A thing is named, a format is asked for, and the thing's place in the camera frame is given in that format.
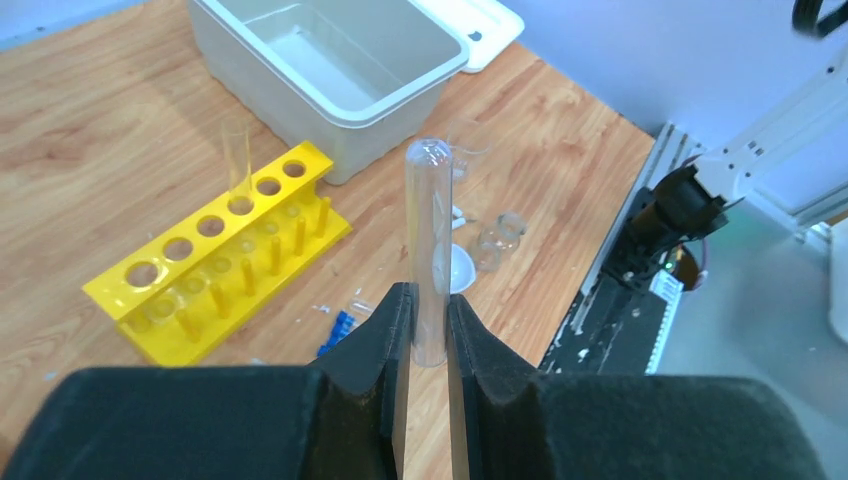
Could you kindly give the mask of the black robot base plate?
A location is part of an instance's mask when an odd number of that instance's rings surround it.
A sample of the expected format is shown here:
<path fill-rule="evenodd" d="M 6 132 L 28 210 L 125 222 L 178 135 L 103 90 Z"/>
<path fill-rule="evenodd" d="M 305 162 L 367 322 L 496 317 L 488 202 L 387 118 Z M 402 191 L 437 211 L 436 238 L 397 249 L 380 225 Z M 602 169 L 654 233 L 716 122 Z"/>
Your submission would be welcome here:
<path fill-rule="evenodd" d="M 539 368 L 547 373 L 654 375 L 683 284 L 662 253 L 649 263 L 609 253 L 575 296 Z"/>

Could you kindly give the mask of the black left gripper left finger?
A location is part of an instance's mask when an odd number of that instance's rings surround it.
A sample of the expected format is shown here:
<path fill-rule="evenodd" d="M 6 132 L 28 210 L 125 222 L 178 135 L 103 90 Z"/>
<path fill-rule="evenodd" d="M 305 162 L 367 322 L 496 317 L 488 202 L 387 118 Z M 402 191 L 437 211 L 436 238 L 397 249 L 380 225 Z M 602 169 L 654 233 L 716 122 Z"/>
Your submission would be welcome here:
<path fill-rule="evenodd" d="M 399 479 L 414 287 L 301 366 L 97 367 L 47 397 L 6 479 Z"/>

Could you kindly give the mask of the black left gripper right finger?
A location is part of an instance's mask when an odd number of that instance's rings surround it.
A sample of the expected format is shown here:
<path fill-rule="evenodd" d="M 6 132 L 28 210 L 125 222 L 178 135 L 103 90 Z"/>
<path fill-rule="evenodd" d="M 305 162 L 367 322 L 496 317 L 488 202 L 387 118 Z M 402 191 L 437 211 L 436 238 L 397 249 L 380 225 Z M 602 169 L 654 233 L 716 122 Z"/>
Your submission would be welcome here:
<path fill-rule="evenodd" d="M 464 297 L 451 297 L 447 321 L 457 479 L 825 477 L 794 414 L 761 382 L 547 373 Z"/>

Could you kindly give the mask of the clear glass test tube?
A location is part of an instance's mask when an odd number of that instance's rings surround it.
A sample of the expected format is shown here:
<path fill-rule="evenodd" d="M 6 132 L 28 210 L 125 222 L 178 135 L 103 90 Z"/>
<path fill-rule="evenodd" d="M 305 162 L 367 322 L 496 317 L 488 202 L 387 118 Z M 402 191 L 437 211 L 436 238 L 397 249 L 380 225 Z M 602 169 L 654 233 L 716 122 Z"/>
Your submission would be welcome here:
<path fill-rule="evenodd" d="M 249 128 L 241 118 L 226 118 L 221 124 L 221 134 L 229 176 L 228 209 L 235 215 L 246 215 L 254 204 Z"/>

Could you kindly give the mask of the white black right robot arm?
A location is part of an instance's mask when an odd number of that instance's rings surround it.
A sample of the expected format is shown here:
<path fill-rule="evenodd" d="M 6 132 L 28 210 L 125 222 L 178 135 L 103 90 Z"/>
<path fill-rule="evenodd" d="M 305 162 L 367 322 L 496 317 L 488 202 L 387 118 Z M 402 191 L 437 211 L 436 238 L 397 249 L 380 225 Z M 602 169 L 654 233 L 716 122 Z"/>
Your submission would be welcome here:
<path fill-rule="evenodd" d="M 649 189 L 627 218 L 601 271 L 636 290 L 659 257 L 702 240 L 728 222 L 727 210 L 772 170 L 847 118 L 847 51 L 841 49 L 796 92 L 716 149 L 690 157 Z"/>

